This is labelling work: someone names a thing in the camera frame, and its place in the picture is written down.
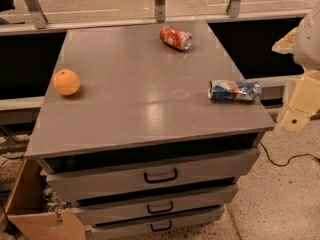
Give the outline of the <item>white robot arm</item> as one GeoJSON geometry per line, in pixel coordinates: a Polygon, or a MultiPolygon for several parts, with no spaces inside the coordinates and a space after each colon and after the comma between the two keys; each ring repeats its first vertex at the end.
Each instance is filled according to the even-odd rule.
{"type": "Polygon", "coordinates": [[[280,54],[292,54],[294,62],[304,69],[304,73],[295,81],[280,119],[282,129],[299,132],[320,110],[320,2],[296,28],[276,41],[272,50],[280,54]]]}

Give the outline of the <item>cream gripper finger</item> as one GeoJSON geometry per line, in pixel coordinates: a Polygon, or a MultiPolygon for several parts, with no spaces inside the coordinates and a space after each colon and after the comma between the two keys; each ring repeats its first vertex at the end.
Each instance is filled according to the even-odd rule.
{"type": "Polygon", "coordinates": [[[301,131],[320,110],[320,71],[304,73],[295,81],[294,90],[281,120],[281,128],[289,132],[301,131]]]}
{"type": "Polygon", "coordinates": [[[272,51],[279,54],[293,54],[297,28],[293,28],[272,46],[272,51]]]}

